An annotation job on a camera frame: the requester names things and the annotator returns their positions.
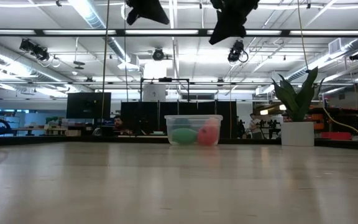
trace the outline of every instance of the desk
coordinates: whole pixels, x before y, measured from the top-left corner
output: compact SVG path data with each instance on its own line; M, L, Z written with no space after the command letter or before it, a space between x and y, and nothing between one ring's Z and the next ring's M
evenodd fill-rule
M64 131L67 131L67 128L49 128L49 129L43 129L43 128L12 128L13 136L17 136L18 131L27 131L26 136L34 136L32 134L32 131L46 131L47 135L53 135L50 134L51 131L57 131L57 135L64 135Z

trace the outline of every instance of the green ball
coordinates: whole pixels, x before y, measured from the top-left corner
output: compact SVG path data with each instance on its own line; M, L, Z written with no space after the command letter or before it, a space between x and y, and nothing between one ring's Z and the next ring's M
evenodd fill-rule
M172 132L172 141L178 144L193 144L197 140L197 132L190 128L178 128Z
M187 118L177 118L175 119L175 121L173 122L173 129L178 129L178 128L191 128L191 123L189 121L189 119Z

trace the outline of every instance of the ball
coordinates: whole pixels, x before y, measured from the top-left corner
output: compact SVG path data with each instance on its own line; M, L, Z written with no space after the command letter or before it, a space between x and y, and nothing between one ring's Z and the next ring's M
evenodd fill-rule
M219 129L217 126L204 125L197 135L197 142L202 146L212 146L219 139Z
M190 128L178 128L172 132L172 141L178 144L193 144L196 140L197 132Z
M205 121L205 125L207 126L219 126L220 122L217 118L210 118Z

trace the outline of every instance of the clear plastic bin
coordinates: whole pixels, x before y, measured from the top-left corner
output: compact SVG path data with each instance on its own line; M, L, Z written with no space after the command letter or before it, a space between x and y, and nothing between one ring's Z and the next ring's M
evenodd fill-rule
M221 115L167 115L168 140L173 145L218 144Z

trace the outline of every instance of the white planter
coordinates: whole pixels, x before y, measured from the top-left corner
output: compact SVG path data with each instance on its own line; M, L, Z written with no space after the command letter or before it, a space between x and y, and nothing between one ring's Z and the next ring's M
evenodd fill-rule
M283 146L314 146L313 122L286 122L281 125Z

